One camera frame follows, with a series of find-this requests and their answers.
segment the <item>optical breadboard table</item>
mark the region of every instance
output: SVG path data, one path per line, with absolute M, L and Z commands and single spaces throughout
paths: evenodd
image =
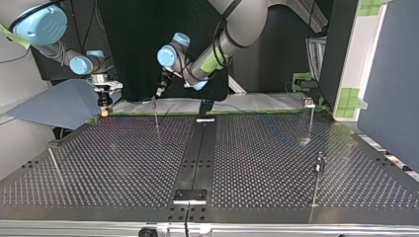
M 419 225 L 419 184 L 328 115 L 312 127 L 306 113 L 159 123 L 109 117 L 74 131 L 0 182 L 0 219 Z M 175 204 L 179 191 L 204 202 Z

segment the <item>metal bracket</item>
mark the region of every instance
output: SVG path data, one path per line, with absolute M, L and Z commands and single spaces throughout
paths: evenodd
M 241 87 L 230 75 L 228 75 L 228 86 L 236 95 L 246 95 L 246 90 Z
M 207 204 L 206 190 L 177 190 L 175 198 L 173 199 L 174 204 Z
M 212 229 L 209 224 L 201 226 L 199 237 L 212 237 Z
M 302 18 L 307 24 L 311 15 L 311 6 L 314 0 L 269 0 L 268 6 L 272 7 L 275 5 L 285 5 L 291 8 L 299 17 Z M 311 16 L 311 28 L 319 33 L 327 26 L 329 22 L 326 17 L 318 8 L 317 4 L 314 3 L 314 10 Z

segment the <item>white wall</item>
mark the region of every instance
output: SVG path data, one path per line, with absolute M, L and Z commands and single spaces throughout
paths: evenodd
M 374 57 L 376 55 L 377 42 L 381 31 L 382 21 L 385 16 L 386 5 L 381 6 L 377 16 L 360 17 L 355 21 L 348 47 L 348 55 L 345 61 L 342 78 L 339 85 L 337 103 L 334 112 L 337 112 L 342 88 L 359 88 L 362 100 L 367 88 Z M 334 118 L 338 121 L 357 121 L 360 110 L 356 111 L 353 118 Z
M 0 61 L 17 58 L 26 50 L 0 33 Z M 0 63 L 0 114 L 47 89 L 31 53 L 14 62 Z
M 24 55 L 26 50 L 0 33 L 0 62 Z M 42 153 L 53 139 L 51 127 L 8 118 L 9 109 L 47 89 L 33 56 L 0 63 L 0 179 Z

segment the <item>green square marker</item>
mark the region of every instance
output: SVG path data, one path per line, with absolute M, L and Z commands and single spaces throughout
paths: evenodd
M 358 107 L 360 100 L 358 98 L 349 98 L 348 107 L 350 109 L 356 109 Z
M 338 109 L 335 113 L 336 118 L 343 118 L 345 116 L 345 110 L 344 109 Z
M 360 95 L 360 89 L 352 88 L 350 97 L 358 97 Z
M 355 109 L 348 109 L 345 111 L 344 118 L 353 118 L 355 115 Z
M 339 99 L 338 109 L 346 109 L 348 108 L 349 98 L 342 97 Z
M 361 9 L 358 13 L 358 16 L 360 17 L 366 17 L 368 15 L 368 9 Z
M 351 88 L 342 88 L 341 98 L 342 97 L 349 97 L 350 95 L 351 95 Z
M 370 16 L 378 16 L 379 14 L 379 7 L 372 7 L 370 10 Z
M 379 5 L 381 6 L 383 1 L 382 0 L 370 0 L 371 5 Z

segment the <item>metal rod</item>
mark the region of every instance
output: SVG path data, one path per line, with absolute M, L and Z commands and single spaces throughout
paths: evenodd
M 313 126 L 314 109 L 315 109 L 315 107 L 311 109 L 310 128 Z
M 153 110 L 154 110 L 154 118 L 156 120 L 156 127 L 158 127 L 157 103 L 156 103 L 155 96 L 152 98 L 152 104 L 153 104 Z
M 56 169 L 59 169 L 58 163 L 56 163 L 55 156 L 53 155 L 52 149 L 51 148 L 48 148 L 48 151 L 49 151 L 49 155 L 51 156 L 53 165 L 55 166 Z

